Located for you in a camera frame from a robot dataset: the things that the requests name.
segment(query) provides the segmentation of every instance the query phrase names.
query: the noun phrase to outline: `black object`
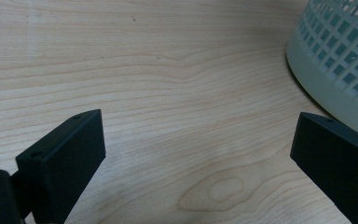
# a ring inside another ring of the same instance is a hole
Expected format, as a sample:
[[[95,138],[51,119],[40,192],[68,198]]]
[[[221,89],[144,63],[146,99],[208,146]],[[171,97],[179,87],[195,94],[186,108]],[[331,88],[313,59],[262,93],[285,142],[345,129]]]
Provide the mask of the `black object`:
[[[0,171],[0,223],[63,223],[104,158],[101,110],[69,118]]]
[[[352,222],[358,223],[358,132],[322,116],[301,113],[290,154]]]

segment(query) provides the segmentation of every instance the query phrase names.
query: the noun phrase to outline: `wooden table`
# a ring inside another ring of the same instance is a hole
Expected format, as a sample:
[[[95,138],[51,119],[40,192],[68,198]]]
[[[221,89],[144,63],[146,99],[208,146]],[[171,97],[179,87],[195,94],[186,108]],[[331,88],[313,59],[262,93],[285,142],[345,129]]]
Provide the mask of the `wooden table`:
[[[0,1],[0,169],[101,108],[107,158],[66,223],[349,223],[289,158],[323,113],[285,60],[305,5]]]

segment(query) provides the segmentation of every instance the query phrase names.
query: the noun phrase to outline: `light green basket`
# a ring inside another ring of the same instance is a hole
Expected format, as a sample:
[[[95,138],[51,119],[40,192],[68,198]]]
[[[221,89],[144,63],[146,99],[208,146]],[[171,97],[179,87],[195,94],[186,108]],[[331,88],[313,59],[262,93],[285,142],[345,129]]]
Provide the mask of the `light green basket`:
[[[310,0],[287,60],[304,89],[358,132],[358,0]]]

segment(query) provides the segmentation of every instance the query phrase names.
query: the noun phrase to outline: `wooden surface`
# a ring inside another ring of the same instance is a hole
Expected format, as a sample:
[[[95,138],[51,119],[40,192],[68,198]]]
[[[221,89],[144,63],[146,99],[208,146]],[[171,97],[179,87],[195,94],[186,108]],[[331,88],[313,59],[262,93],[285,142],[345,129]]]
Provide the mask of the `wooden surface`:
[[[107,158],[66,223],[349,223],[289,158],[322,113],[285,62],[305,5],[0,1],[0,169],[101,108]]]

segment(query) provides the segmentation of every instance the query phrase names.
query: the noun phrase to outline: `lattice pattern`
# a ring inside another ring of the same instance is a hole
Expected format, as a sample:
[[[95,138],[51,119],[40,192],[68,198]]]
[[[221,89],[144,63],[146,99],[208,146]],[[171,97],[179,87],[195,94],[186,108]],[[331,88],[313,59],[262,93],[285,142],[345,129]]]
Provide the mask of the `lattice pattern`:
[[[296,34],[312,63],[358,101],[358,0],[310,0]]]

